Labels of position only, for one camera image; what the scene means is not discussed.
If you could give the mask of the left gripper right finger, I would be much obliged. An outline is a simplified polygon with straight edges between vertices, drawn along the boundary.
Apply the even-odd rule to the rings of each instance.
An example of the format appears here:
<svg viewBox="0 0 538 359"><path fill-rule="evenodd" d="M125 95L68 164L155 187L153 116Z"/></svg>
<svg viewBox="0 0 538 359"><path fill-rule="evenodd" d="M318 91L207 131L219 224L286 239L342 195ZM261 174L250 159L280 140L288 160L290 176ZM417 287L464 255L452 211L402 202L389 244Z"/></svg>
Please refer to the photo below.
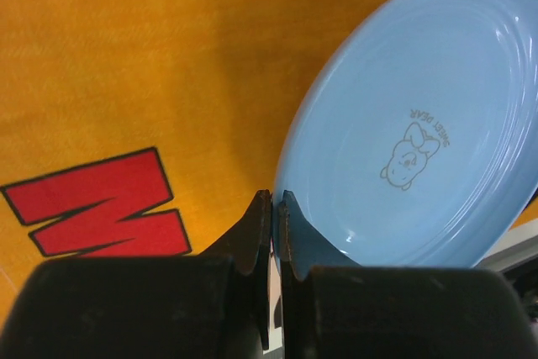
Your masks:
<svg viewBox="0 0 538 359"><path fill-rule="evenodd" d="M273 236L286 358L534 358L506 278L483 269L361 267L285 192Z"/></svg>

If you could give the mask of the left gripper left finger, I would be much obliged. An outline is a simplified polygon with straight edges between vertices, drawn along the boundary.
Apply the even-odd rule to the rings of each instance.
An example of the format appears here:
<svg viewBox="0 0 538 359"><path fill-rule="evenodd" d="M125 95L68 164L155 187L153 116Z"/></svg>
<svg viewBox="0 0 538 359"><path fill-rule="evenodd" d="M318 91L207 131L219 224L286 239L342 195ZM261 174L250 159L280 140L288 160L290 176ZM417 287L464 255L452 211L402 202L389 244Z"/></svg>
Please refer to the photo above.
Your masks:
<svg viewBox="0 0 538 359"><path fill-rule="evenodd" d="M1 333L4 358L260 358L269 346L272 196L256 192L196 256L37 266Z"/></svg>

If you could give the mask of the blue plastic plate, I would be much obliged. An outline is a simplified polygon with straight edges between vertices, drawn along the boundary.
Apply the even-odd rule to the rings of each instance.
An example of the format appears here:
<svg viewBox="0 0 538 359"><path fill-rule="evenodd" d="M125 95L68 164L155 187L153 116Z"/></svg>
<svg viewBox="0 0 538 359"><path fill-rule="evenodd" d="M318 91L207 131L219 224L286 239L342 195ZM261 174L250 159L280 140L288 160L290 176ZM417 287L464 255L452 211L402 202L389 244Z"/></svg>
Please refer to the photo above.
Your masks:
<svg viewBox="0 0 538 359"><path fill-rule="evenodd" d="M536 188L537 0L389 0L293 120L277 258L473 267Z"/></svg>

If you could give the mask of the orange cartoon mouse cloth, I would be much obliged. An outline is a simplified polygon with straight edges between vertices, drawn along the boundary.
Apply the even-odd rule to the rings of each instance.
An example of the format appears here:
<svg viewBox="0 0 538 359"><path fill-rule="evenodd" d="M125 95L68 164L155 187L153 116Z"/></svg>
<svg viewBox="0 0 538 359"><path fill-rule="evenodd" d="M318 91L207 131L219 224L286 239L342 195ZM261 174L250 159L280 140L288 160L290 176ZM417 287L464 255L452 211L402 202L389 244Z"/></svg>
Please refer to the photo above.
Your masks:
<svg viewBox="0 0 538 359"><path fill-rule="evenodd" d="M195 251L272 185L303 95L386 0L1 0L1 181L158 149Z"/></svg>

